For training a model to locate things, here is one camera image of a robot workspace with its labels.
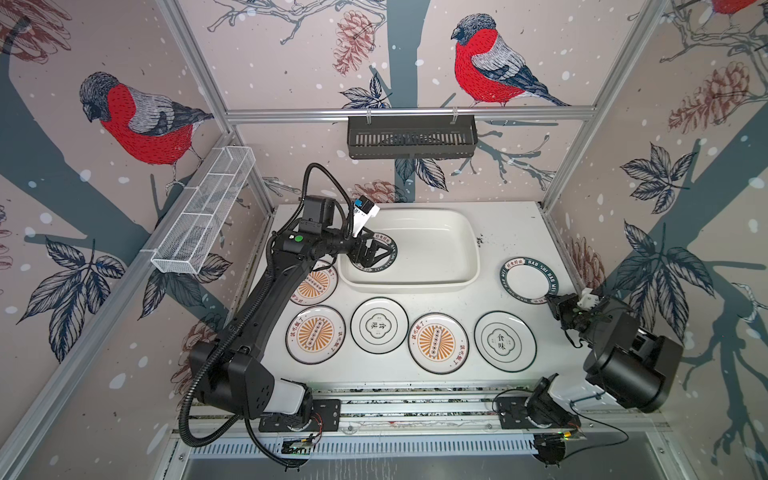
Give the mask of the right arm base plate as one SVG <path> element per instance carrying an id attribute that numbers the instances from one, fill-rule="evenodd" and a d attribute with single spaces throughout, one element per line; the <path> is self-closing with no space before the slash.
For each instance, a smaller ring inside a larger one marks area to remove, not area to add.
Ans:
<path id="1" fill-rule="evenodd" d="M 549 397 L 502 396 L 493 400 L 503 430 L 578 429 L 579 418 Z"/>

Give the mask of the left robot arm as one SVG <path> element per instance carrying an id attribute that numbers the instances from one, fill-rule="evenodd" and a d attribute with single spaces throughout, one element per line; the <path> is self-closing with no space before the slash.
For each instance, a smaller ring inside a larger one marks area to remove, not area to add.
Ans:
<path id="1" fill-rule="evenodd" d="M 262 363 L 274 327 L 322 258 L 344 255 L 371 267 L 393 251 L 366 226 L 379 211 L 373 200 L 361 196 L 349 202 L 347 217 L 336 228 L 339 206 L 328 197 L 308 196 L 273 233 L 264 274 L 231 325 L 214 340 L 198 342 L 189 354 L 193 377 L 182 400 L 182 416 L 188 416 L 198 401 L 249 420 L 269 414 L 308 417 L 309 388 L 275 377 Z"/>

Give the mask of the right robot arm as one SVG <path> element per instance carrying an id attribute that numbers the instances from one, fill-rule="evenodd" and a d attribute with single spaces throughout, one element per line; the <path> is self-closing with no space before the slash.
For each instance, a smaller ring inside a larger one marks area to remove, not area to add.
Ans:
<path id="1" fill-rule="evenodd" d="M 546 305 L 565 332 L 578 332 L 589 347 L 585 380 L 625 409 L 657 411 L 668 399 L 683 347 L 640 326 L 625 302 L 580 294 L 545 296 Z"/>

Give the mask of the green rim plate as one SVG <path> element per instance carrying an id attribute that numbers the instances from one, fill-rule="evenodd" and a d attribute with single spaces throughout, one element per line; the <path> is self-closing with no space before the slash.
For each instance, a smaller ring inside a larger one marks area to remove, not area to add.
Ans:
<path id="1" fill-rule="evenodd" d="M 364 229 L 358 240 L 351 260 L 356 269 L 365 273 L 378 273 L 395 262 L 398 247 L 392 237 Z"/>
<path id="2" fill-rule="evenodd" d="M 559 280 L 545 263 L 518 256 L 507 260 L 500 268 L 502 287 L 514 299 L 530 304 L 544 304 L 547 297 L 559 292 Z"/>

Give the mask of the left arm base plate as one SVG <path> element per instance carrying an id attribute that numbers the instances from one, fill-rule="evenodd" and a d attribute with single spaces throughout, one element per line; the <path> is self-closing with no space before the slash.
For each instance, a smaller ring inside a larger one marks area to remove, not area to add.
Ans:
<path id="1" fill-rule="evenodd" d="M 263 416 L 258 425 L 260 433 L 325 433 L 336 432 L 341 416 L 339 399 L 313 399 L 305 403 L 296 414 L 271 413 Z"/>

